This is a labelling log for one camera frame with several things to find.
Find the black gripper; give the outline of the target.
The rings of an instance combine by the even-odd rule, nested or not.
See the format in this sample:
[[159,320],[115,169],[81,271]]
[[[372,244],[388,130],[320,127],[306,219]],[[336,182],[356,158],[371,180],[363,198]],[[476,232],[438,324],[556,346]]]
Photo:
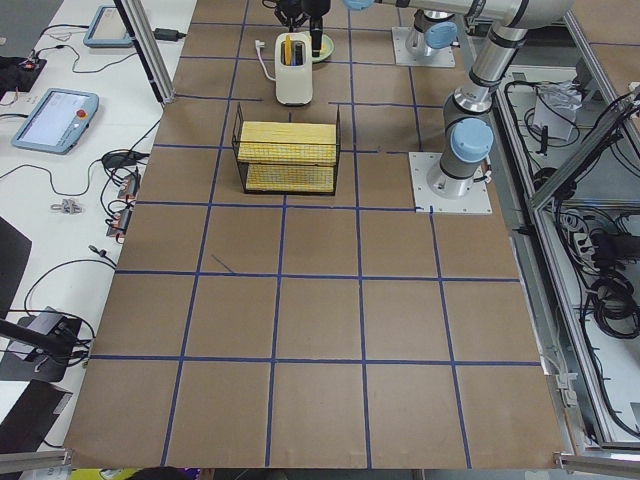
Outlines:
[[322,50],[323,17],[330,11],[330,0],[302,0],[302,10],[309,16],[312,55]]
[[282,25],[303,25],[310,19],[302,9],[301,0],[276,0],[274,14]]

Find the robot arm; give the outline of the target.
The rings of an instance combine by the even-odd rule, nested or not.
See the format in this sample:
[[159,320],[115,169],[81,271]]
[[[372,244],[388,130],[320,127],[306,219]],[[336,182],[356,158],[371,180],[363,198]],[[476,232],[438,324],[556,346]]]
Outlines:
[[[331,1],[301,1],[302,11],[309,17],[312,56],[319,57],[322,47],[323,17],[330,11]],[[405,49],[416,57],[427,57],[449,47],[457,38],[454,15],[444,11],[417,9],[413,27],[405,39]]]
[[416,10],[414,29],[423,33],[424,43],[433,50],[450,44],[436,44],[432,31],[446,22],[425,18],[426,11],[443,12],[446,18],[460,14],[493,21],[468,73],[469,82],[456,88],[443,107],[446,146],[439,162],[426,179],[436,195],[458,200],[474,183],[478,165],[489,155],[494,134],[485,122],[494,92],[500,85],[515,53],[528,31],[561,19],[573,6],[571,1],[393,1],[397,8]]

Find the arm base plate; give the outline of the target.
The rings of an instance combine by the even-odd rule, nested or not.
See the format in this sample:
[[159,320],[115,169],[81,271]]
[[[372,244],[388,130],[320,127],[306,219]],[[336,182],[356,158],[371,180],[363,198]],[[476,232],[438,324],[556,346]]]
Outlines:
[[487,183],[480,166],[467,179],[453,179],[441,169],[438,152],[410,152],[410,174],[418,213],[490,215]]
[[393,27],[392,40],[395,63],[400,66],[454,68],[456,65],[451,46],[442,49],[429,49],[424,46],[415,52],[407,48],[407,39],[414,29],[412,27]]

